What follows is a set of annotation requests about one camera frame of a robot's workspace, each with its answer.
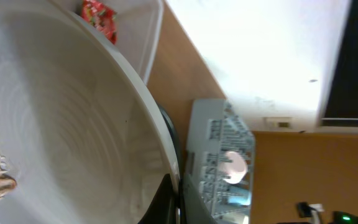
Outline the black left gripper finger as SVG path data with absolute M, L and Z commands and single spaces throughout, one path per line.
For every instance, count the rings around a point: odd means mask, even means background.
M 176 194 L 169 174 L 165 174 L 139 224 L 176 224 Z

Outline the grey plate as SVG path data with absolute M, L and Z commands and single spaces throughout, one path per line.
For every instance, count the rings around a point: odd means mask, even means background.
M 50 1 L 0 1 L 0 153 L 17 187 L 0 223 L 139 223 L 179 170 L 140 81 L 102 81 L 104 53 Z

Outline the red snack wrapper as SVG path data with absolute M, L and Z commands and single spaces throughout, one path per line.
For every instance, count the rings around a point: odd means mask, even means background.
M 81 17 L 100 31 L 113 45 L 117 41 L 116 11 L 97 0 L 83 0 Z

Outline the light blue cup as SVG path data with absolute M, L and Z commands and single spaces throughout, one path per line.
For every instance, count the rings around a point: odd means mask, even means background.
M 229 193 L 232 195 L 228 196 L 228 204 L 248 206 L 251 204 L 252 194 L 249 190 L 243 189 L 236 186 L 230 186 Z

